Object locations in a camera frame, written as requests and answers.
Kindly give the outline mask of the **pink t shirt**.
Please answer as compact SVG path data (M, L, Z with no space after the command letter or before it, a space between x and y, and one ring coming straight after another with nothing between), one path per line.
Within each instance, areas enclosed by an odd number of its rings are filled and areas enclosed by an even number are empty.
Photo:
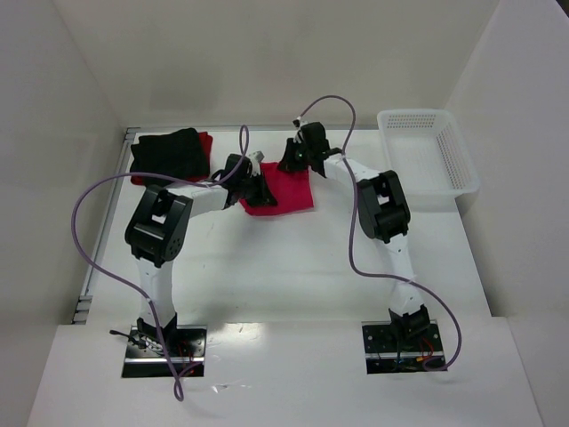
M245 200L239 203L251 216L278 216L308 211L314 208L309 171L287 173L277 168L277 162L262 163L260 169L276 205L251 206Z

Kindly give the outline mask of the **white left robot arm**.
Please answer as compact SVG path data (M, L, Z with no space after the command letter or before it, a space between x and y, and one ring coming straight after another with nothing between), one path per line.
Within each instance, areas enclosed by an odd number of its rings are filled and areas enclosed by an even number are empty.
M137 330L160 350L169 349L177 338L172 270L189 220L228 209L239 201L254 207L277 205L260 169L263 158L260 151L246 157L229 155L225 167L214 175L221 184L209 180L203 187L182 186L170 191L151 185L145 190L126 228L125 242L136 259L144 293Z

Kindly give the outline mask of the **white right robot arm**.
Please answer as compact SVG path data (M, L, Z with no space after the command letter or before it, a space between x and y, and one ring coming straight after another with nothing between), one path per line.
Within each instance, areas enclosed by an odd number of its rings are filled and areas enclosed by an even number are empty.
M359 228L381 254L388 256L392 271L380 277L394 282L389 299L393 339L398 344L417 339L428 329L430 317L419 289L412 284L414 271L407 239L411 214L397 173L379 172L346 157L341 149L330 146L319 122L297 118L293 124L296 134L287 140L277 168L286 173L312 170L353 190L356 208L349 250Z

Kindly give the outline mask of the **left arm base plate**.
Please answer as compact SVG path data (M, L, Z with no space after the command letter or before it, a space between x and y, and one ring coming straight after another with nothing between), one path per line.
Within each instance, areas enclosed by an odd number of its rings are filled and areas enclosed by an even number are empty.
M164 378L172 373L158 340L141 334L136 326L129 331L121 376L126 379ZM168 354L177 373L203 377L207 330L181 326L167 341Z

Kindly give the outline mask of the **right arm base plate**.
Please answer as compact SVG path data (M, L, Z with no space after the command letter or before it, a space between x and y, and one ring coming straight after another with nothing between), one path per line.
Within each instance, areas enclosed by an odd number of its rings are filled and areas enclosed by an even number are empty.
M414 374L443 367L446 363L439 328L432 321L426 332L398 343L389 322L362 325L366 371L369 375Z

